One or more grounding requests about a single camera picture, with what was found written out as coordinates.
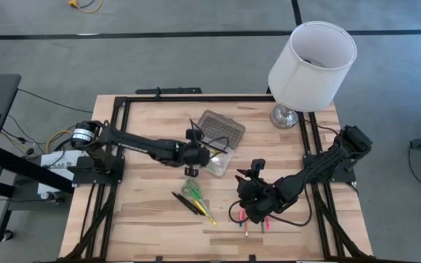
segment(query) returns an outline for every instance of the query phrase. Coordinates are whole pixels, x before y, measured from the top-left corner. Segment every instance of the gray carpet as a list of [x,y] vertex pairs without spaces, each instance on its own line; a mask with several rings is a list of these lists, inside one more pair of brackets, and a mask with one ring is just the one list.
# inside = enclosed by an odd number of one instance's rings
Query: gray carpet
[[[98,14],[84,15],[65,1],[0,0],[0,34],[295,27],[289,0],[170,2],[106,1]],[[304,21],[326,20],[351,30],[421,28],[421,1],[300,0],[300,8]],[[205,93],[263,93],[268,71],[286,40],[0,41],[0,73],[21,74],[21,88],[87,110],[98,94],[133,94],[138,88],[157,86],[197,86]],[[409,140],[421,137],[421,36],[354,40],[358,58],[335,103],[343,125],[358,125],[374,141],[372,152],[355,167],[373,252],[380,258],[421,261],[421,185],[407,164]],[[90,118],[26,94],[17,95],[11,114],[39,141]],[[20,134],[11,120],[5,127]],[[0,145],[17,153],[4,139]],[[421,177],[421,151],[412,153],[412,163]],[[11,178],[6,174],[2,180]],[[55,259],[68,212],[66,206],[14,214],[10,228],[18,236],[0,243],[0,262]]]

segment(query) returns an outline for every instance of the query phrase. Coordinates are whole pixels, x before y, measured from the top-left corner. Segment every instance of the black tape line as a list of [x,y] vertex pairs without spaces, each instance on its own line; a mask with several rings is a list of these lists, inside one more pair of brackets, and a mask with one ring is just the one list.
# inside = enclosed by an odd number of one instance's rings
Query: black tape line
[[300,5],[298,5],[298,0],[292,0],[293,15],[295,16],[295,23],[297,26],[301,25],[303,22],[301,20]]
[[406,36],[421,35],[421,29],[412,30],[350,30],[352,36]]
[[0,40],[45,40],[45,39],[141,39],[182,37],[281,37],[291,31],[191,31],[154,33],[112,33],[112,34],[36,34],[0,35]]

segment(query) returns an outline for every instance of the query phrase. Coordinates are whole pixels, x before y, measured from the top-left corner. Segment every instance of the yellow pencil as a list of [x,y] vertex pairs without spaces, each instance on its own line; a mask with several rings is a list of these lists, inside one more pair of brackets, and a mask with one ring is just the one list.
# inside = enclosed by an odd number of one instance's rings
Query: yellow pencil
[[202,212],[204,212],[205,216],[207,216],[207,218],[209,219],[209,221],[214,225],[217,226],[217,223],[215,220],[213,220],[212,216],[209,215],[208,211],[206,209],[204,209],[201,205],[201,203],[199,203],[197,200],[194,200],[194,204],[201,209]]

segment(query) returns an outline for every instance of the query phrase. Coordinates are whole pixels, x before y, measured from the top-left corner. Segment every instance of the pen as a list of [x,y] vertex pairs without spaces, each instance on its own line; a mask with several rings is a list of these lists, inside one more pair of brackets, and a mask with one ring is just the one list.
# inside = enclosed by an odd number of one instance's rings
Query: pen
[[177,194],[172,192],[172,195],[178,199],[184,206],[186,206],[188,209],[190,209],[191,212],[193,212],[195,215],[198,215],[199,213],[196,211],[196,207],[191,207],[188,203],[184,202]]
[[178,198],[180,198],[183,202],[185,202],[186,204],[188,204],[189,207],[191,207],[194,211],[196,211],[201,216],[205,216],[205,214],[201,211],[201,209],[199,209],[198,207],[196,207],[195,205],[193,205],[193,203],[191,203],[187,198],[185,198],[181,194],[177,194],[177,195],[178,195]]

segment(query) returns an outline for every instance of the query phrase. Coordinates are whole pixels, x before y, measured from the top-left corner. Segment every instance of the yellow cable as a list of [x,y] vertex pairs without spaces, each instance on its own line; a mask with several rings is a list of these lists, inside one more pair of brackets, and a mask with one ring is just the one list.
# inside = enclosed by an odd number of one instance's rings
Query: yellow cable
[[58,131],[55,134],[51,135],[50,139],[48,139],[48,141],[47,141],[47,146],[46,146],[46,149],[45,149],[47,153],[50,153],[50,144],[51,144],[51,141],[53,140],[53,138],[60,135],[60,134],[64,134],[64,133],[71,134],[71,132],[68,131],[68,130],[61,130],[61,131]]
[[77,2],[77,0],[69,0],[68,2],[67,2],[67,4],[68,5],[70,5],[71,7],[75,7],[75,8],[77,8],[77,9],[79,9],[79,11],[81,11],[81,12],[83,12],[83,13],[86,13],[86,14],[91,14],[91,13],[95,13],[95,12],[97,12],[98,10],[99,10],[99,8],[102,6],[102,4],[103,4],[103,0],[100,0],[100,4],[97,6],[97,7],[95,7],[95,9],[93,9],[93,10],[84,10],[84,9],[82,9],[82,8],[80,8],[79,7],[79,3]]

